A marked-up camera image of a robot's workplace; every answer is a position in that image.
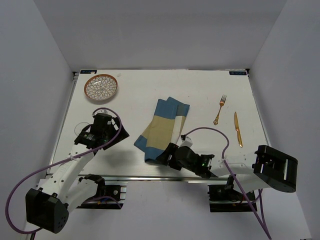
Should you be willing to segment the clear drinking glass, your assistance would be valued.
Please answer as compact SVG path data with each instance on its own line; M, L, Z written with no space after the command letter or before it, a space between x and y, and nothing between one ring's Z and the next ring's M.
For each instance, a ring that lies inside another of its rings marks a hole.
M78 135L82 132L82 130L83 130L86 126L88 126L88 125L89 125L88 122L80 122L80 123L78 123L78 124L74 127L74 134L75 134L76 136L78 136Z

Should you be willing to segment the blue beige checked placemat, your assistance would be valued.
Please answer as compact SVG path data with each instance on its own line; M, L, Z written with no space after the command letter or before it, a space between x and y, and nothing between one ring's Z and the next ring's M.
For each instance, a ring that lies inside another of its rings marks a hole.
M170 143L176 144L184 127L190 105L172 97L158 99L152 121L134 142L144 153L146 163L160 164L160 156Z

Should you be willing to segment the orange floral patterned plate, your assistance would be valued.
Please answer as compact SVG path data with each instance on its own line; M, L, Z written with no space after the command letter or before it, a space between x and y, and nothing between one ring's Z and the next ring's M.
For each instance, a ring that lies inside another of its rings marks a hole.
M105 101L112 98L118 90L118 81L109 74L91 77L84 85L84 94L93 101Z

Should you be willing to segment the gold knife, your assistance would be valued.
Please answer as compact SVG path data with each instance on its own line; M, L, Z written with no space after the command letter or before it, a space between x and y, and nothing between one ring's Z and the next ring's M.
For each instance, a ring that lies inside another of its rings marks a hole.
M240 132L238 115L237 115L236 112L234 113L234 126L235 126L235 130L236 130L236 133L237 133L238 144L242 148L243 147L243 141L242 141L242 136L241 136L241 132Z

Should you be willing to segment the gold fork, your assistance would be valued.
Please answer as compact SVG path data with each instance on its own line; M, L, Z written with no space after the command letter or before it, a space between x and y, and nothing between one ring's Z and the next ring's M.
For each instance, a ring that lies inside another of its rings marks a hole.
M221 113L221 109L222 107L225 105L225 102L226 102L226 98L227 96L226 95L222 95L220 101L219 101L219 110L218 110L218 113L213 121L213 124L216 126L218 123L219 123L219 117L220 117L220 113Z

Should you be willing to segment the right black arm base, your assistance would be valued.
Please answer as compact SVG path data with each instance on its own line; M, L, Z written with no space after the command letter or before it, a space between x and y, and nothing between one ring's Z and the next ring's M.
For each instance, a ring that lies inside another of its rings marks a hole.
M252 212L244 195L233 189L225 189L223 184L208 185L209 210L211 213Z

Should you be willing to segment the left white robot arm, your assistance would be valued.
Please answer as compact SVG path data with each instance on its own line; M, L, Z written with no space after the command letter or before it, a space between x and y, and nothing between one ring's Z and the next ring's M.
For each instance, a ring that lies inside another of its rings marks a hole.
M59 165L52 176L25 196L26 220L52 233L59 233L70 213L93 197L105 196L101 176L88 174L73 186L83 168L99 150L106 150L129 137L119 117L105 112L94 113L93 123L84 127L74 140L69 161Z

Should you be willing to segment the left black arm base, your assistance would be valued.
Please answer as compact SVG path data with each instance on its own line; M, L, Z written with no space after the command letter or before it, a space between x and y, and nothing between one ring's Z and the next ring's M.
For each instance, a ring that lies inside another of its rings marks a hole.
M77 207L78 209L91 210L120 210L126 199L127 182L106 181L104 186L99 186L96 195L86 200Z

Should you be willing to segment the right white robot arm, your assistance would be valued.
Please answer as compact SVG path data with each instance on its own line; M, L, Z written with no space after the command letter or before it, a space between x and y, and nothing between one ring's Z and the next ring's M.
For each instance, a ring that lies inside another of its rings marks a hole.
M298 161L268 145L259 145L255 152L215 158L213 154L198 154L185 140L181 145L170 143L156 161L175 170L187 169L203 179L235 175L225 188L226 195L236 200L258 189L272 188L284 193L296 192Z

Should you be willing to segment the left blue corner label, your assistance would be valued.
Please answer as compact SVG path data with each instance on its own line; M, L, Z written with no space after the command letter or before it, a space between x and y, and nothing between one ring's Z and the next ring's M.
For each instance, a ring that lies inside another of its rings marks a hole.
M80 71L80 74L96 74L97 73L97 70L88 70L88 69L83 69Z

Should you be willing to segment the blue corner label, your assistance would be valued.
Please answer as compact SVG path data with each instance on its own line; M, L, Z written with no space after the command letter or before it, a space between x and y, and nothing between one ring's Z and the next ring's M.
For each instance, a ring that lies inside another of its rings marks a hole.
M246 76L247 72L246 71L229 71L229 74L231 76Z
M88 69L83 69L80 71L80 74L96 74L97 73L97 70L88 70Z

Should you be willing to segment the right blue corner label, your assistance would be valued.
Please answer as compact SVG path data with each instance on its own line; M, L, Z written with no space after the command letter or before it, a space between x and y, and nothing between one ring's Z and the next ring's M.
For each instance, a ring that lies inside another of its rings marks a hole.
M229 74L231 76L246 76L247 72L246 71L229 71Z

